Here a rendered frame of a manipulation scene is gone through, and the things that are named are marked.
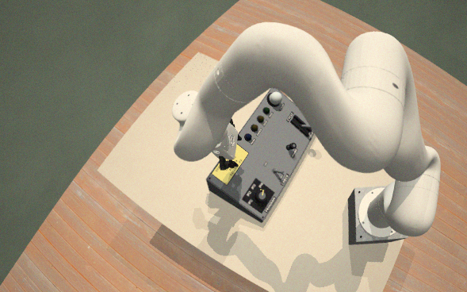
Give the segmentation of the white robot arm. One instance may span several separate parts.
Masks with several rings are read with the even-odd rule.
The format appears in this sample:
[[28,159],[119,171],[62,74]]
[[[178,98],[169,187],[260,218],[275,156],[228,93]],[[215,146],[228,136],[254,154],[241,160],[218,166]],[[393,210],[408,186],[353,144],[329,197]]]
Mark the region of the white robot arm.
[[359,205],[358,219],[368,234],[421,236],[430,229],[441,162],[424,144],[411,65],[395,37],[382,32],[356,37],[346,51],[340,81],[310,34],[276,22],[252,25],[198,92],[186,91],[175,100],[176,156],[189,162],[208,156],[226,136],[234,113],[270,88],[295,103],[341,166],[360,173],[384,169],[395,179],[371,190]]

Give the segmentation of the grey control console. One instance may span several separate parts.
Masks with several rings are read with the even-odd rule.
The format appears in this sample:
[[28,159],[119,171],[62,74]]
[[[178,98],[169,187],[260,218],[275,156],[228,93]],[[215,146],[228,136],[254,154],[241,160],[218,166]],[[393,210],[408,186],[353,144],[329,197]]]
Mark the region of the grey control console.
[[238,134],[232,161],[239,166],[221,171],[218,161],[206,182],[215,195],[263,223],[314,132],[295,103],[270,88]]

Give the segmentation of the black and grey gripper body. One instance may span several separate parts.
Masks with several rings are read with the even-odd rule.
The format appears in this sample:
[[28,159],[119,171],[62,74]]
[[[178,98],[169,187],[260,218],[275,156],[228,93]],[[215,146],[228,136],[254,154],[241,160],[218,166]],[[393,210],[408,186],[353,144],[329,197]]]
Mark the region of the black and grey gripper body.
[[223,156],[225,159],[232,160],[235,158],[235,151],[238,139],[238,131],[232,124],[228,124],[228,130],[224,139],[218,143],[212,153],[219,159]]

